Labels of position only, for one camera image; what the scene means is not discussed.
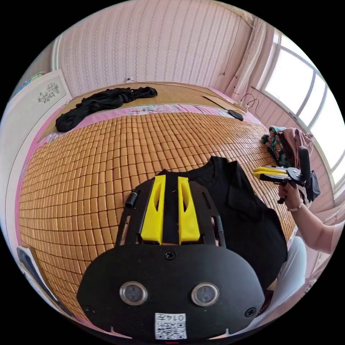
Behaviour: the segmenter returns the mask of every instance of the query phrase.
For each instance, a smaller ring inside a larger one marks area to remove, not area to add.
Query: hand
[[[292,187],[290,183],[286,186],[280,185],[278,195],[285,199],[285,205],[287,208],[297,208],[301,202],[297,186]]]

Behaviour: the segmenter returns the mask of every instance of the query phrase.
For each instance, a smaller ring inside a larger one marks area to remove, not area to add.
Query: sticker
[[[187,339],[186,314],[155,313],[156,339]]]

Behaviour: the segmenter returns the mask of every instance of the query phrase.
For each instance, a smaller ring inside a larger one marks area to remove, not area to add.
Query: striped wallpaper
[[[175,81],[224,91],[252,28],[211,0],[132,0],[63,33],[58,68],[72,96],[135,81]]]

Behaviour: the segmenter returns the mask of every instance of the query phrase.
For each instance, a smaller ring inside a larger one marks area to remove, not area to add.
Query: bracelet
[[[303,200],[300,199],[300,203],[299,203],[299,205],[298,205],[297,207],[295,207],[295,208],[288,208],[287,211],[288,211],[288,212],[295,212],[295,211],[297,211],[298,209],[300,209],[300,208],[302,207],[302,205],[303,205]]]

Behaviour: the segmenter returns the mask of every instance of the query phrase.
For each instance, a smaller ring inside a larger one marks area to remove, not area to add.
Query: black t-shirt
[[[287,259],[286,240],[277,213],[255,195],[238,162],[212,156],[198,169],[163,174],[188,177],[207,188],[221,216],[227,249],[242,256],[262,289],[268,288]],[[164,208],[176,204],[166,200]]]

